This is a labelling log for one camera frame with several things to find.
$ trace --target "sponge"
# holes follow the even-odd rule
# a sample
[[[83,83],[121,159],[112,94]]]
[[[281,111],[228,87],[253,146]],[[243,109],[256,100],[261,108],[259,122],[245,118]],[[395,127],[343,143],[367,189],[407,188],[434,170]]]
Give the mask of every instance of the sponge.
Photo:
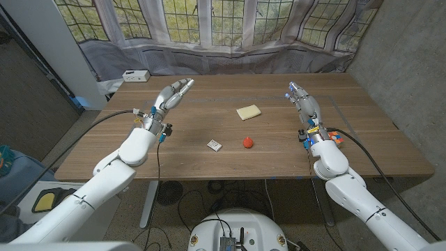
[[[261,112],[256,105],[250,105],[249,107],[237,109],[237,113],[242,120],[247,120],[259,115]]]

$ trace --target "power outlet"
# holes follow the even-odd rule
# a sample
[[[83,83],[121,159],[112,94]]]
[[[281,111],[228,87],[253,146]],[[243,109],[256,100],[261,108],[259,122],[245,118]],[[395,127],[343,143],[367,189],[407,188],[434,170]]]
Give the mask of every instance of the power outlet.
[[[148,70],[126,70],[123,74],[126,82],[147,82],[150,77]]]

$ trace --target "window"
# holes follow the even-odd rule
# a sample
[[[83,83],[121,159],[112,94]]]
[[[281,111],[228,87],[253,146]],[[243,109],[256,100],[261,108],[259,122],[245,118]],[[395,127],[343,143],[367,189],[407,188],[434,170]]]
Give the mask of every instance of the window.
[[[197,0],[163,0],[170,40],[200,43]]]
[[[348,0],[320,0],[304,26],[300,41],[323,48],[328,31],[335,25],[347,3]]]
[[[138,0],[113,0],[113,6],[125,39],[151,38]]]
[[[242,46],[244,0],[212,1],[212,44]]]
[[[356,52],[361,37],[374,18],[376,11],[376,9],[362,11],[357,20],[352,22],[345,32],[341,34],[336,44],[336,50]]]
[[[55,0],[55,2],[78,43],[88,39],[109,40],[93,0]]]
[[[259,0],[254,25],[254,45],[279,40],[288,22],[292,0]]]

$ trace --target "orange object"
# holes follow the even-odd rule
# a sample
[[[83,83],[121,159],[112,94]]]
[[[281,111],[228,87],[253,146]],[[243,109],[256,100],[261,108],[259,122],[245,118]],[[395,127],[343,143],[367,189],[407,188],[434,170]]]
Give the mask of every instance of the orange object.
[[[253,144],[254,144],[254,142],[252,141],[252,139],[250,137],[246,137],[243,140],[243,146],[246,148],[251,148]]]

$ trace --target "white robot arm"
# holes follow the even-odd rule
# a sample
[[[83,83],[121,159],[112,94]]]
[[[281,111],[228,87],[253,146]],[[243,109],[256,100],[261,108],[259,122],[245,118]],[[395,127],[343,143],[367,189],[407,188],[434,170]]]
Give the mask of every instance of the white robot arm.
[[[135,128],[119,149],[96,165],[92,179],[11,243],[69,241],[95,209],[128,186],[136,174],[131,167],[140,166],[146,161],[148,150],[155,145],[157,136],[161,135],[161,143],[171,134],[171,125],[162,121],[193,84],[193,79],[182,79],[164,88],[150,114],[135,109],[135,115],[143,121],[141,127]]]
[[[300,131],[304,147],[320,159],[314,163],[317,176],[326,180],[325,189],[339,205],[358,216],[388,250],[421,250],[429,244],[405,222],[382,205],[368,190],[364,179],[348,165],[346,156],[323,127],[316,100],[296,83],[290,83],[288,98],[307,127]]]

